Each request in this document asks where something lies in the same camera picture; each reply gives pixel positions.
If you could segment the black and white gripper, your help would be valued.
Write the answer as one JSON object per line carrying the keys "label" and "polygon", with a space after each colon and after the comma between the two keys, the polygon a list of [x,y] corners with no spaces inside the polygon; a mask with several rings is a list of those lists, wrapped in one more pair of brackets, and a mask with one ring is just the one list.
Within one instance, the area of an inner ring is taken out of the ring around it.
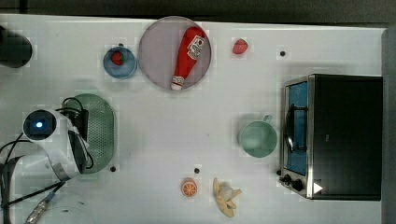
{"label": "black and white gripper", "polygon": [[89,112],[83,109],[81,112],[68,111],[67,117],[71,120],[72,124],[77,127],[79,134],[84,140],[88,139],[88,119]]}

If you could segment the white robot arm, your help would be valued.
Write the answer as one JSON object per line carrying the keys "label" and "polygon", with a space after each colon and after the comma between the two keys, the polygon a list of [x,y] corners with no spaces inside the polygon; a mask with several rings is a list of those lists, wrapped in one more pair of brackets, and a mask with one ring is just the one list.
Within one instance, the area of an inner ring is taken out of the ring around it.
{"label": "white robot arm", "polygon": [[89,145],[70,118],[52,109],[28,114],[17,140],[37,146],[38,151],[6,158],[2,164],[3,224],[13,224],[12,206],[43,193],[45,197],[27,218],[28,224],[36,224],[56,192],[88,169]]}

